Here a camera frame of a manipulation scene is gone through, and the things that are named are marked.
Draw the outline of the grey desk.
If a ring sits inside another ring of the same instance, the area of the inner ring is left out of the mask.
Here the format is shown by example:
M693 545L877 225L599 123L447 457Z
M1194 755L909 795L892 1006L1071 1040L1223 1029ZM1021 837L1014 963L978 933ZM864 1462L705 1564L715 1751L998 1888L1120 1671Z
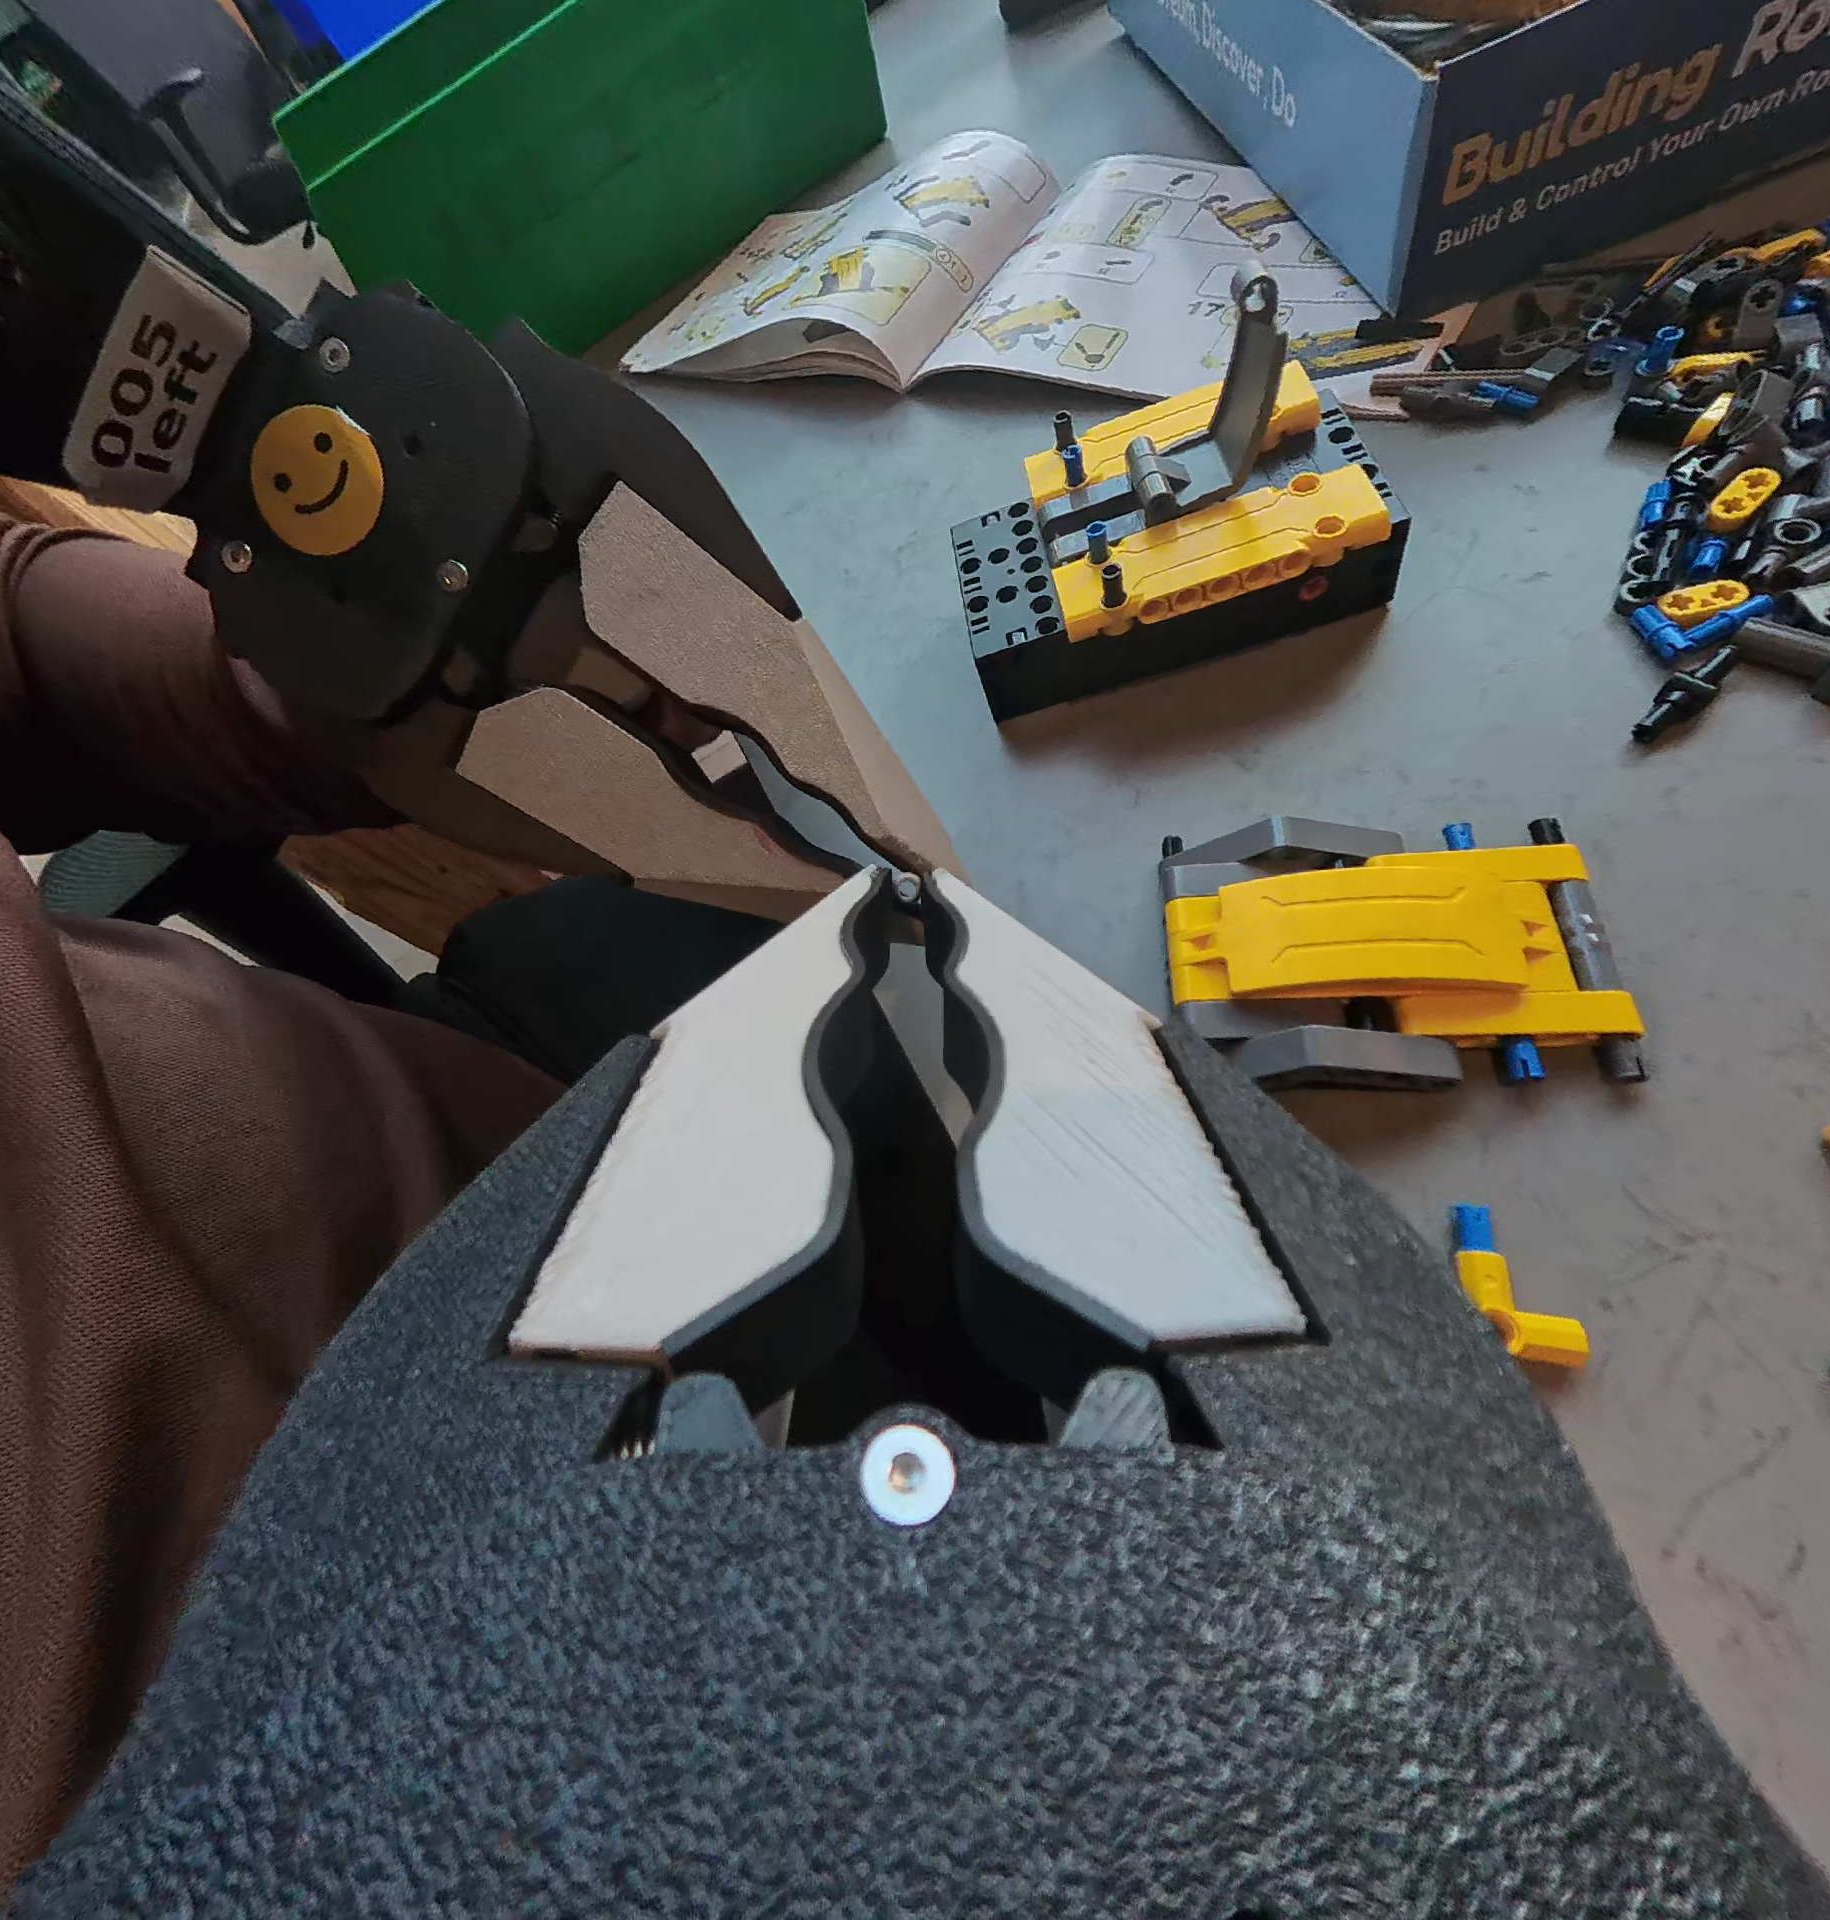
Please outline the grey desk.
M1647 1605L1756 1780L1830 1857L1830 708L1736 670L1652 750L1662 680L1607 610L1652 457L1599 396L1457 435L1364 433L1411 511L1391 609L998 729L951 522L1050 413L1026 380L651 380L945 817L971 877L1164 1006L1153 858L1288 809L1584 847L1647 1079L1559 1055L1533 1089L1302 1094L1442 1244L1491 1205L1516 1295L1590 1326L1554 1388Z

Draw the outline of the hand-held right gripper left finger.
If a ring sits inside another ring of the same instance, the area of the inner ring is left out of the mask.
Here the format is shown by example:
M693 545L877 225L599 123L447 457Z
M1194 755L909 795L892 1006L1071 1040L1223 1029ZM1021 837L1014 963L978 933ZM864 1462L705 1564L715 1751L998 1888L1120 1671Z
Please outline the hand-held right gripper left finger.
M762 1415L853 1336L851 1110L892 903L886 870L865 868L654 1029L512 1354L719 1375Z

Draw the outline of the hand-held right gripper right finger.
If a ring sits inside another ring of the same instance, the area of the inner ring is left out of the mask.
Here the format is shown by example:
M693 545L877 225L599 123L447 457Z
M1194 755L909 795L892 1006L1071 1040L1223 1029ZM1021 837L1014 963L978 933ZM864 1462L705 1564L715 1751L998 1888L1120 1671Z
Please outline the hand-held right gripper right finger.
M1304 1340L1158 1023L942 870L926 952L969 1107L954 1286L977 1354L1071 1409L1105 1370Z

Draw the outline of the black and yellow brick assembly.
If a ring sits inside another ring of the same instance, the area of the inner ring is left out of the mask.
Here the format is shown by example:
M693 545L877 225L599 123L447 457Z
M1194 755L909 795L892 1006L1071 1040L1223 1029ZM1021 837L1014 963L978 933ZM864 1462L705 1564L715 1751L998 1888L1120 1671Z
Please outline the black and yellow brick assembly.
M1391 605L1410 515L1335 396L1288 358L1276 283L1231 279L1222 383L1026 462L1025 492L948 533L998 724Z

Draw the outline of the green box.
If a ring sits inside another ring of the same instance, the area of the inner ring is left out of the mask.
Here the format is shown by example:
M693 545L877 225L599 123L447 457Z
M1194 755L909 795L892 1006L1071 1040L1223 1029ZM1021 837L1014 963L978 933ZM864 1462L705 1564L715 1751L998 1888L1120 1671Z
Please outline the green box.
M354 283L581 354L865 156L864 1L446 1L276 111Z

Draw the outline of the blue robot kit box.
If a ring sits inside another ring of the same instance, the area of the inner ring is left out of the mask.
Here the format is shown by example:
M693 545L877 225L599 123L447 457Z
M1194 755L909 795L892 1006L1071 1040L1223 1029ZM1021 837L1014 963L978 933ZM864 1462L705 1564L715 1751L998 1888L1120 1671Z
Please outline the blue robot kit box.
M1422 316L1830 150L1830 1L1111 1L1385 311Z

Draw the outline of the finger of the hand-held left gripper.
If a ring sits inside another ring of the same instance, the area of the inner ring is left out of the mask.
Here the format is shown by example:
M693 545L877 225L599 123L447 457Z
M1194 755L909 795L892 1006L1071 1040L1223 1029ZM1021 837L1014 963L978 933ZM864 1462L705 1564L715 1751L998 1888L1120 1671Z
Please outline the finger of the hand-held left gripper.
M670 900L794 919L873 865L811 847L774 809L719 798L675 748L569 689L526 689L481 711L456 771Z
M681 708L758 748L901 873L969 870L922 785L802 614L775 610L617 481L579 537L584 623Z

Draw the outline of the yellow and grey brick assembly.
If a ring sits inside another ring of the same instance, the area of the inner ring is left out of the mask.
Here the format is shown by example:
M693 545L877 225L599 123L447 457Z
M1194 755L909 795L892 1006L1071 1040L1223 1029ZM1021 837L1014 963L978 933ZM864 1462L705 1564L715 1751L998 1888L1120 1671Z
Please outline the yellow and grey brick assembly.
M1273 1090L1440 1090L1480 1055L1544 1079L1584 1049L1642 1085L1646 1017L1622 982L1584 852L1538 818L1523 844L1442 847L1270 814L1158 860L1171 1017Z

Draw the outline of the pile of blue grey pieces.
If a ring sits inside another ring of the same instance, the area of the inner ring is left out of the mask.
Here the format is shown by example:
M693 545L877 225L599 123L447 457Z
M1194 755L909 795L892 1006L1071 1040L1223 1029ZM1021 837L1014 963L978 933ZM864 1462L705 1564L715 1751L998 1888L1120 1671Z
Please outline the pile of blue grey pieces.
M1486 335L1403 344L1364 393L1455 427L1604 394L1611 438L1664 461L1608 605L1667 668L1633 748L1694 726L1738 666L1830 708L1830 218L1556 269Z

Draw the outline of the person's brown sweater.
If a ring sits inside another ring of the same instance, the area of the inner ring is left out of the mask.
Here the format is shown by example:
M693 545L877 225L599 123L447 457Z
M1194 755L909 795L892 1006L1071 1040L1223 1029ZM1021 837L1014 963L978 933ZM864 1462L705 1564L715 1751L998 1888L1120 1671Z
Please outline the person's brown sweater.
M110 1762L320 1349L560 1085L177 933L0 833L0 1893Z

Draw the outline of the instruction booklet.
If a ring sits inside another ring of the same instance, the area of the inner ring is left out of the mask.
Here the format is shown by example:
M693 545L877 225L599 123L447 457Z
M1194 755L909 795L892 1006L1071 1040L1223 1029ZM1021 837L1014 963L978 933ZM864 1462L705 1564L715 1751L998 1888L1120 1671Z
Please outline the instruction booklet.
M947 135L824 209L762 220L622 358L635 375L1015 375L1095 394L1222 382L1241 269L1275 279L1288 355L1349 410L1427 369L1447 323L1394 323L1238 162L1118 154L1070 186L1020 140Z

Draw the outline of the person's left forearm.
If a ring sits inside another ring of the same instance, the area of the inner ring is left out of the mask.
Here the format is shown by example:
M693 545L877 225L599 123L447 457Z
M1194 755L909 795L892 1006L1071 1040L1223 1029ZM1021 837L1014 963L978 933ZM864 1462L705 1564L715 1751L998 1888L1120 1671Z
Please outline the person's left forearm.
M281 843L398 824L132 539L0 515L0 870L96 832Z

